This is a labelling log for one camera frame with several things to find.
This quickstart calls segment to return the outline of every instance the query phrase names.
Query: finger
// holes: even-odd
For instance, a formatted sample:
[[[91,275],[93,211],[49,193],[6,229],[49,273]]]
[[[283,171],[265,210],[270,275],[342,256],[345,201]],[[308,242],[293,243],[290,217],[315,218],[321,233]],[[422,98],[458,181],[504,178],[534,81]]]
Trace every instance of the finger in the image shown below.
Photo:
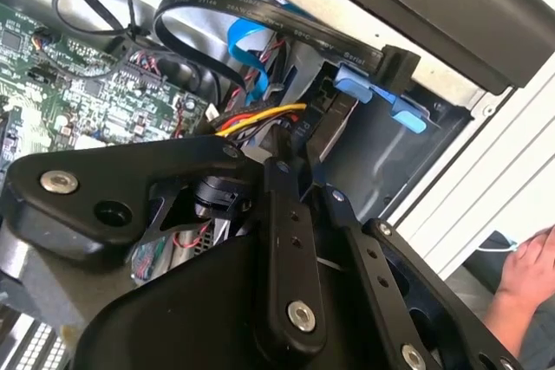
[[[547,235],[542,234],[541,236],[535,237],[526,249],[526,253],[522,257],[522,261],[528,264],[534,264],[538,261],[538,257],[541,254],[541,250],[544,248],[545,240],[547,240]]]
[[[548,234],[549,232],[551,232],[551,230],[553,230],[553,227],[546,227],[543,230],[538,231],[532,237],[530,237],[528,240],[526,240],[526,242],[530,243],[534,238],[539,237],[543,234]]]
[[[551,266],[555,263],[555,227],[551,229],[545,239],[544,247],[539,255],[540,262],[549,263]]]
[[[526,251],[528,250],[528,245],[530,245],[529,241],[525,241],[521,243],[519,247],[516,249],[516,251],[514,252],[514,257],[516,259],[521,259],[526,254]]]

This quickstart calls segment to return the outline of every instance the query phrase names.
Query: yellow power cable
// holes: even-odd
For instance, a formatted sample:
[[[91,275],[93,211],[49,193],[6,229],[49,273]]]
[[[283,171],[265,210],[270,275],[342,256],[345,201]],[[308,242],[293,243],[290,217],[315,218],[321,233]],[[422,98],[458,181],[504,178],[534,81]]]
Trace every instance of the yellow power cable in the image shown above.
[[[305,108],[306,108],[306,104],[288,104],[287,106],[269,108],[268,110],[264,110],[263,112],[260,112],[258,114],[255,114],[252,117],[249,117],[248,119],[241,120],[235,126],[231,126],[231,127],[228,127],[226,130],[222,130],[221,132],[217,132],[216,135],[225,137],[228,134],[232,134],[232,133],[237,132],[238,130],[241,130],[245,126],[252,125],[252,124],[254,124],[257,121],[260,121],[262,119],[267,119],[268,117],[271,117],[274,114],[278,114],[278,113],[282,113],[282,112],[290,112],[292,110],[304,110]]]

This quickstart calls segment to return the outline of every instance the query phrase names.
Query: white cable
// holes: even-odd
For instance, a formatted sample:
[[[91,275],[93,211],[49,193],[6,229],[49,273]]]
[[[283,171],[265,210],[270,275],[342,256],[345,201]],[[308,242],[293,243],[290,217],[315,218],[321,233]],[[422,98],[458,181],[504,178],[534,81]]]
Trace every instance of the white cable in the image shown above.
[[[484,253],[509,253],[510,251],[516,251],[516,249],[519,247],[518,243],[515,243],[513,240],[511,240],[509,237],[505,236],[503,233],[501,233],[500,231],[498,231],[498,233],[503,236],[503,238],[506,240],[507,243],[510,244],[509,247],[505,247],[503,249],[486,249],[484,247],[479,247],[478,249],[476,249],[477,251],[481,251]]]
[[[476,250],[484,253],[508,253],[510,251],[515,251],[518,247],[518,245],[513,244],[511,247],[506,247],[504,249],[484,249],[483,247],[479,247]]]

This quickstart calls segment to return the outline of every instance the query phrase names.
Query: gray metal panel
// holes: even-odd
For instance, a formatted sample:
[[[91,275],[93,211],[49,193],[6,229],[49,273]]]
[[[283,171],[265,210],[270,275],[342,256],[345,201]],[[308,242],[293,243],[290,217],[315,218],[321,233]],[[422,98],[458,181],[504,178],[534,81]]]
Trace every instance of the gray metal panel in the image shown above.
[[[487,91],[524,87],[555,50],[541,0],[356,0]]]

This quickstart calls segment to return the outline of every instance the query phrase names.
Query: person's hand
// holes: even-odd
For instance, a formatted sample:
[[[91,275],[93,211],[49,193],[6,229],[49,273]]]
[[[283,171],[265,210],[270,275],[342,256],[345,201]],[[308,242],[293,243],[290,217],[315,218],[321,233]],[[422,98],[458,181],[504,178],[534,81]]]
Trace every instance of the person's hand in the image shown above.
[[[522,243],[507,257],[497,295],[532,312],[555,295],[555,226]]]

